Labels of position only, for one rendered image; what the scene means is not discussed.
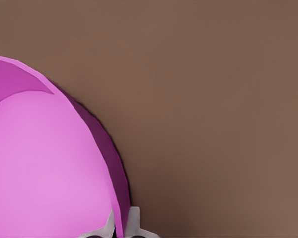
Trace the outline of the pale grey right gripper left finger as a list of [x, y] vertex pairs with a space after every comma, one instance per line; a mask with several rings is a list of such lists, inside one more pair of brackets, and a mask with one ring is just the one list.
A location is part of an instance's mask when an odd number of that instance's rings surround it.
[[80, 235], [80, 238], [112, 238], [115, 230], [114, 211], [92, 221], [92, 227]]

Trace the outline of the pink plate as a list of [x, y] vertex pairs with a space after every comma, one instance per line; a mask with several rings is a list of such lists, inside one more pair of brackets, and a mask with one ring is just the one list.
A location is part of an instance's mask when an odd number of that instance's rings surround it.
[[80, 238], [111, 209], [123, 238], [130, 207], [121, 158], [98, 119], [0, 56], [0, 238]]

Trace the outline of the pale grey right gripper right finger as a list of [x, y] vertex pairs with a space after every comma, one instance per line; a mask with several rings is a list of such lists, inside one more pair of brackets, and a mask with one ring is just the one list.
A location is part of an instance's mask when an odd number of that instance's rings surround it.
[[158, 235], [140, 228], [140, 208], [131, 206], [125, 229], [125, 238], [158, 238]]

